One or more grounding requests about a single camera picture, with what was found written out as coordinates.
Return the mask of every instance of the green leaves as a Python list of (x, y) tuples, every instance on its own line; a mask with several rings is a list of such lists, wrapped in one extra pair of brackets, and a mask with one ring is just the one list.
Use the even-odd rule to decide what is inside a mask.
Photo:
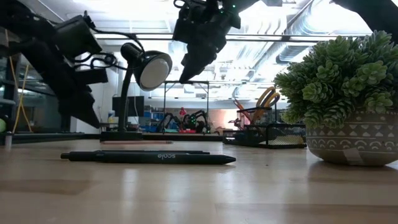
[(398, 110), (398, 46), (384, 31), (319, 42), (287, 70), (274, 81), (289, 99), (288, 123), (339, 128), (355, 108)]
[(326, 83), (311, 83), (304, 87), (303, 99), (313, 103), (328, 103), (334, 97), (333, 88)]

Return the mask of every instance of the computer monitor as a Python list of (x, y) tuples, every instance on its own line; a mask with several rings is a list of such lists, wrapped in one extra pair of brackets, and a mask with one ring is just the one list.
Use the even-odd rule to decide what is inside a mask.
[[(115, 112), (115, 116), (118, 117), (120, 114), (120, 99), (121, 97), (114, 97), (112, 99), (112, 110)], [(127, 116), (138, 116), (138, 117), (143, 117), (144, 116), (144, 97), (143, 96), (129, 96), (127, 98), (128, 100), (128, 111), (127, 111)]]

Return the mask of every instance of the plant pot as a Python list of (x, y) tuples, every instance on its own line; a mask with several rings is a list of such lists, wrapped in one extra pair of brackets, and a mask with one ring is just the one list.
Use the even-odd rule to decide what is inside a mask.
[(341, 129), (307, 128), (307, 146), (327, 162), (384, 166), (398, 160), (398, 113), (356, 111)]

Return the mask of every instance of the lamp base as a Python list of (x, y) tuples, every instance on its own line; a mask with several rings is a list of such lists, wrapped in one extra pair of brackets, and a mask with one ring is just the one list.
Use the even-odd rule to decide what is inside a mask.
[(99, 137), (99, 141), (141, 141), (142, 133), (134, 131), (104, 131)]

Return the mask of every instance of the wooden table surface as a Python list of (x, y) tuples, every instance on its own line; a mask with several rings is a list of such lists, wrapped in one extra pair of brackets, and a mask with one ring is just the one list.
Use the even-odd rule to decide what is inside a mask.
[[(97, 149), (206, 150), (229, 166), (101, 164), (59, 159)], [(334, 166), (303, 149), (218, 142), (100, 146), (95, 140), (0, 149), (0, 223), (398, 223), (398, 164)]]

